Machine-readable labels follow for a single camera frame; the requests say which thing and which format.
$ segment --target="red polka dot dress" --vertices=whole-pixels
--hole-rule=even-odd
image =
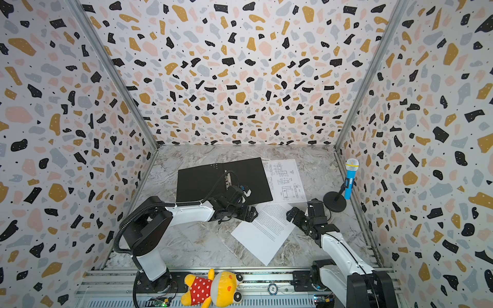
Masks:
[[[212,280],[207,278],[195,277],[195,280],[190,287],[190,295],[192,297],[192,305],[203,303],[207,297],[211,295]]]

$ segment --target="terrazzo patterned wall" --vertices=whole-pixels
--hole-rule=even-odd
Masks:
[[[410,307],[493,307],[492,14],[410,1],[341,149]]]
[[[395,1],[82,3],[160,144],[330,144]]]
[[[151,148],[64,2],[0,10],[0,306],[73,307]]]

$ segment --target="printed document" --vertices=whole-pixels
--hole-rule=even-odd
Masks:
[[[242,222],[231,235],[267,266],[295,227],[286,220],[286,212],[307,198],[294,159],[262,163],[274,200],[258,204],[258,217]]]

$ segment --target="silver microphone grille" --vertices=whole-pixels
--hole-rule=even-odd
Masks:
[[[359,168],[359,161],[356,158],[346,160],[346,170],[356,171]]]

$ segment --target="yellow plush toy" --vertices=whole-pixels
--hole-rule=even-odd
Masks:
[[[214,277],[214,270],[209,270],[207,278],[188,274],[185,284],[188,292],[182,295],[181,303],[184,306],[202,304],[201,308],[208,308],[211,303],[216,307],[226,307],[242,301],[240,292],[236,287],[243,281],[243,276],[231,272],[220,272]]]

